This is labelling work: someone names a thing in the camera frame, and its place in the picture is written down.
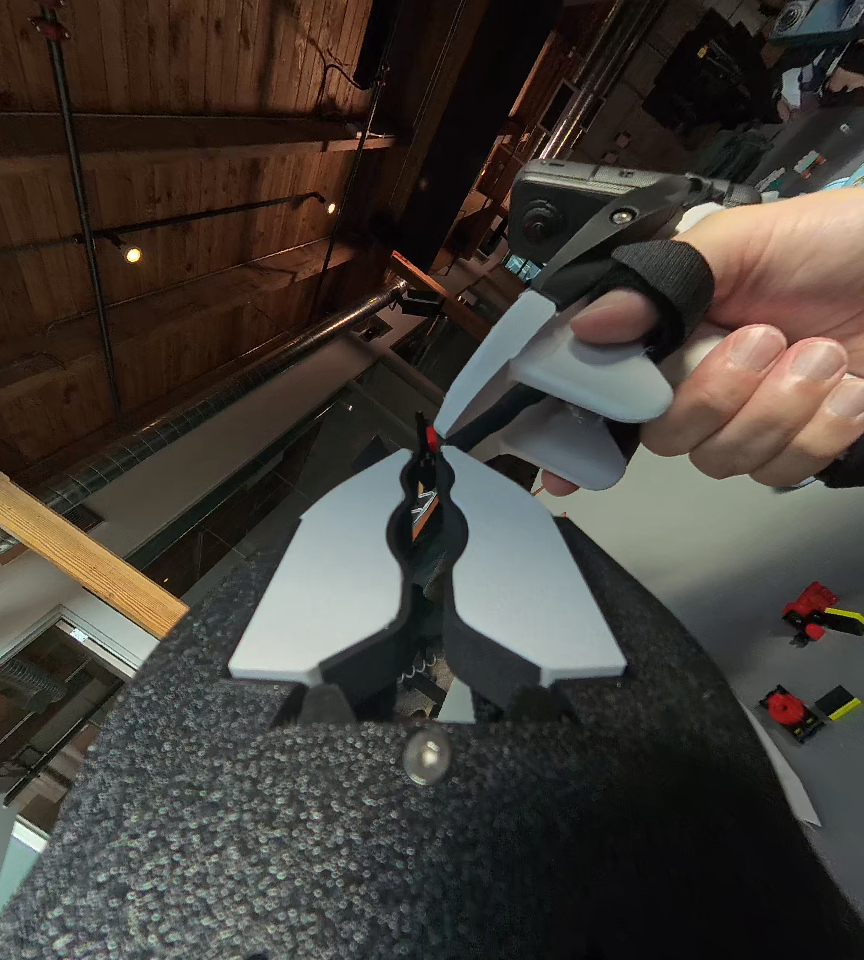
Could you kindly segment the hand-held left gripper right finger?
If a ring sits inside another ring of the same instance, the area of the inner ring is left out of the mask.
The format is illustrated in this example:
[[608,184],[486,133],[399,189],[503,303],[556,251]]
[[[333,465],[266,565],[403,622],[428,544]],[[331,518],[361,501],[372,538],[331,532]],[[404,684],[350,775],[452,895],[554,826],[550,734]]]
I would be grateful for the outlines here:
[[627,661],[547,509],[452,446],[438,456],[442,643],[472,689],[622,676]]

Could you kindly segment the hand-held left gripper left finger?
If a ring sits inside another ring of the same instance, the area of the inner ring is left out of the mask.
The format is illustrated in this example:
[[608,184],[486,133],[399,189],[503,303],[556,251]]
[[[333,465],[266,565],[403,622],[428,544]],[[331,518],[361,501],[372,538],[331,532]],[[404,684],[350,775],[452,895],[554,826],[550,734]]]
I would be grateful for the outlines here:
[[301,516],[228,662],[241,681],[384,687],[395,680],[393,634],[408,606],[394,518],[411,537],[406,449],[336,486]]

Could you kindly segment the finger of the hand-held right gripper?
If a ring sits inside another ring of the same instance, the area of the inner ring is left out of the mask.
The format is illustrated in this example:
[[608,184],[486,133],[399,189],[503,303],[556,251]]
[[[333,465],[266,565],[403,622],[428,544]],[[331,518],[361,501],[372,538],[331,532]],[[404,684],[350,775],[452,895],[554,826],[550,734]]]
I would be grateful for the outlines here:
[[528,348],[558,317],[545,296],[521,294],[447,392],[435,420],[442,447],[476,447],[508,428],[502,447],[561,443],[561,401],[524,382]]

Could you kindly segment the small red black lego assembly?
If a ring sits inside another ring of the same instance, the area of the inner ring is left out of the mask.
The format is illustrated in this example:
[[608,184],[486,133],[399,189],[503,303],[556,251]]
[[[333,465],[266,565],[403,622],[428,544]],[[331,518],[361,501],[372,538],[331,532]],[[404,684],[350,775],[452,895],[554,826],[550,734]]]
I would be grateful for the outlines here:
[[438,480],[444,464],[444,441],[431,421],[422,412],[414,414],[416,450],[407,462],[402,478],[408,505],[408,533],[406,546],[417,546],[425,526],[438,507]]

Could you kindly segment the black red yellow lego build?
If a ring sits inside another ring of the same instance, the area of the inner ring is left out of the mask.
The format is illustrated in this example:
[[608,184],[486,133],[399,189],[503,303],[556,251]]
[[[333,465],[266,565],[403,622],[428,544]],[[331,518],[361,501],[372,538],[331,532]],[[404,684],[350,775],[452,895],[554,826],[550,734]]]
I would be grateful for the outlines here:
[[804,649],[829,632],[864,636],[864,616],[838,607],[839,597],[820,582],[812,582],[796,601],[786,605],[782,620],[794,630],[790,643]]

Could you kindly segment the black lego plate red wheel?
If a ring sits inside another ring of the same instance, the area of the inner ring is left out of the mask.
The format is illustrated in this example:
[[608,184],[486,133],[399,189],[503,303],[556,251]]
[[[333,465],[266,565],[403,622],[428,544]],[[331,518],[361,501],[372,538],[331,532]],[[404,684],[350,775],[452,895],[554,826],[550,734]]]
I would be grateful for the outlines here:
[[759,702],[761,710],[796,743],[803,745],[825,727],[809,705],[781,685],[776,685]]

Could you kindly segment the black yellow lego slope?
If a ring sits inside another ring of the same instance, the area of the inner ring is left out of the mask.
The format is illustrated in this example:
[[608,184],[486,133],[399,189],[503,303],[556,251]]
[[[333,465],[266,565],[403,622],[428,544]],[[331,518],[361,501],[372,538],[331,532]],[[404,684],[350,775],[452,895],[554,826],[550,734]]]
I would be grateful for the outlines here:
[[863,702],[842,685],[835,686],[814,702],[816,712],[830,722],[842,720],[862,705]]

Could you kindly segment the person's right hand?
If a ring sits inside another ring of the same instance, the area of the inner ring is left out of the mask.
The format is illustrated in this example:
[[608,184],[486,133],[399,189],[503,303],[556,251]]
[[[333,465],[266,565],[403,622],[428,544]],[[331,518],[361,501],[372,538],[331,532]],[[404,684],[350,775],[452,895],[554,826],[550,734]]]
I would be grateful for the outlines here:
[[713,479],[798,485],[864,435],[864,186],[711,214],[678,241],[728,335],[641,442]]

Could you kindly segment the black hanging monitor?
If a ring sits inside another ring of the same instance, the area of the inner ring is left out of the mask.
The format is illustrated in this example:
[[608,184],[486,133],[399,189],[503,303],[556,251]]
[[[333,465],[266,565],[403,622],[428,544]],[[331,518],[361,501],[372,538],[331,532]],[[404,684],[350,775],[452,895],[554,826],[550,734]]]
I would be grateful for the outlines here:
[[443,304],[439,294],[406,286],[399,291],[393,306],[407,316],[434,319],[442,313]]

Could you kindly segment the light wooden beam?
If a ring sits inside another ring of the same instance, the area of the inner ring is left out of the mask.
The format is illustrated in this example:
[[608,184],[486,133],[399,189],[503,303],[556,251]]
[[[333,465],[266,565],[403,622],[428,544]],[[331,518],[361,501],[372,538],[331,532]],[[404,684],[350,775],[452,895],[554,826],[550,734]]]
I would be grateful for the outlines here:
[[158,641],[188,612],[179,599],[1,472],[0,529]]

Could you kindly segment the long ceiling duct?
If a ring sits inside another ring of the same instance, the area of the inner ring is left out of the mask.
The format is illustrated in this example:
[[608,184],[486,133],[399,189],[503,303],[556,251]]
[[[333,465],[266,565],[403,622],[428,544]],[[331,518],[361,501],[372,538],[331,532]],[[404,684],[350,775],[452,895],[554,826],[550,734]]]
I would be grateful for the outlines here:
[[386,284],[375,294],[356,300],[353,305],[331,314],[207,391],[196,403],[180,406],[126,434],[85,458],[75,469],[54,471],[33,489],[32,495],[54,512],[69,516],[88,498],[222,414],[354,325],[399,304],[406,289],[406,282],[399,279]]

